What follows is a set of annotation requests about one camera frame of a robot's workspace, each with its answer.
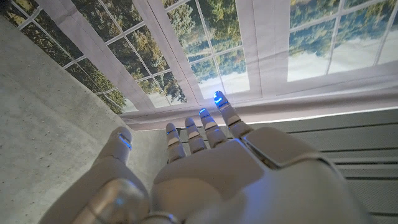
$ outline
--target window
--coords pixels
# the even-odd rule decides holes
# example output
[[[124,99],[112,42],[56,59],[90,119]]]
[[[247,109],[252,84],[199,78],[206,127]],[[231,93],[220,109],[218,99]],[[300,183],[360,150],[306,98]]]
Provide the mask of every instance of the window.
[[[342,3],[291,0],[288,82],[398,59],[397,22],[389,27],[396,0]]]
[[[203,97],[250,90],[235,1],[162,2]]]

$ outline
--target blue led light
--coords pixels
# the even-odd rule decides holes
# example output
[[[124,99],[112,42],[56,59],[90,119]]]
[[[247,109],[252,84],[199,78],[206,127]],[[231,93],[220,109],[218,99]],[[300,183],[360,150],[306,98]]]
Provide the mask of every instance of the blue led light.
[[[214,102],[216,102],[216,104],[218,104],[221,100],[223,100],[222,97],[218,98],[218,100],[215,99]]]
[[[175,131],[175,129],[173,129],[173,130],[171,130],[171,131],[168,131],[166,134],[170,134],[170,133],[172,133],[173,131]]]
[[[122,134],[119,134],[119,139],[122,140],[122,142],[129,148],[131,149],[131,145],[124,139],[124,136]]]

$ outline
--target tree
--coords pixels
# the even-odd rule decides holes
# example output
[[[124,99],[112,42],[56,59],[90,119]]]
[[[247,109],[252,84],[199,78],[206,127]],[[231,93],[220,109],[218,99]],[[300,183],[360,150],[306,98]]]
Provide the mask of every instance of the tree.
[[[15,6],[11,5],[7,11],[4,12],[4,17],[15,27],[21,25],[26,17]]]
[[[135,80],[149,76],[138,56],[124,38],[109,44],[108,47]]]
[[[41,10],[40,14],[35,18],[35,21],[45,29],[51,37],[57,41],[63,49],[65,49],[74,59],[79,58],[83,53],[78,47],[58,28],[56,23],[51,19],[51,17]]]
[[[65,66],[72,59],[60,49],[54,41],[52,41],[41,29],[34,23],[25,26],[23,32],[28,38],[38,45],[46,54],[55,60],[61,66]]]
[[[199,84],[203,83],[203,81],[216,78],[218,76],[213,59],[195,63],[191,65],[191,68]]]
[[[147,26],[135,30],[127,37],[152,74],[169,69],[169,65]]]
[[[199,3],[215,51],[241,45],[235,0],[199,0]]]
[[[132,0],[103,0],[122,30],[127,30],[142,22]]]
[[[108,91],[115,86],[102,74],[88,58],[78,62],[80,67],[88,74],[91,80],[100,88],[101,91]]]
[[[291,33],[289,56],[294,57],[306,52],[316,54],[318,57],[326,57],[330,51],[334,26],[335,19]]]
[[[116,24],[99,1],[72,0],[72,2],[105,42],[120,34]]]
[[[33,14],[37,6],[39,6],[34,0],[15,0],[14,2],[30,16]]]
[[[241,74],[246,71],[246,62],[242,49],[220,55],[216,59],[222,76],[230,75],[234,72]]]
[[[171,102],[174,102],[175,100],[182,103],[187,102],[187,99],[172,72],[158,75],[155,79],[165,94],[171,98]]]
[[[89,76],[77,65],[73,64],[66,69],[69,74],[75,77],[80,83],[90,89],[93,93],[100,92],[101,90],[90,80]]]
[[[104,95],[99,94],[97,95],[111,110],[116,114],[122,114],[123,111],[121,108],[116,106],[114,103],[110,102]]]
[[[153,78],[141,81],[138,83],[138,85],[141,87],[141,89],[147,95],[151,95],[154,93],[162,94],[162,91],[160,90],[159,86],[156,84],[156,82]]]
[[[396,0],[373,4],[341,17],[335,47],[354,39],[378,39],[384,35]]]
[[[337,12],[340,0],[291,0],[290,28]]]
[[[119,90],[113,90],[112,92],[107,93],[106,96],[109,99],[113,100],[121,108],[126,106],[126,101],[124,100],[124,96]]]

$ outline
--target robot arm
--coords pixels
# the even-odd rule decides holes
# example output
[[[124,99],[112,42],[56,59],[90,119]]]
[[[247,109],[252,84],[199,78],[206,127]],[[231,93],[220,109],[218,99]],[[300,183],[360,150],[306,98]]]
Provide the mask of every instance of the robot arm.
[[[41,223],[372,223],[316,149],[276,129],[253,130],[220,91],[215,103],[235,139],[229,141],[202,109],[211,149],[187,118],[187,156],[168,124],[169,164],[149,195],[125,165],[131,135],[117,129]]]

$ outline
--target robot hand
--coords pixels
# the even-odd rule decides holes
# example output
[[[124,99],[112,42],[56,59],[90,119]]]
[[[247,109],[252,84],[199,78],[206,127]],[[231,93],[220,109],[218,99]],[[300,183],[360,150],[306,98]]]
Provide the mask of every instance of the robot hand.
[[[253,130],[220,91],[214,101],[235,138],[229,141],[203,108],[199,116],[211,149],[187,118],[187,157],[168,124],[170,164],[155,178],[152,211],[184,223],[372,223],[318,150],[276,129]]]
[[[118,128],[91,169],[40,223],[372,223],[342,175],[316,149],[276,129],[253,130],[220,91],[214,100],[234,139],[202,109],[211,149],[187,118],[191,155],[186,156],[175,126],[168,124],[169,164],[148,194],[126,167],[131,134]]]

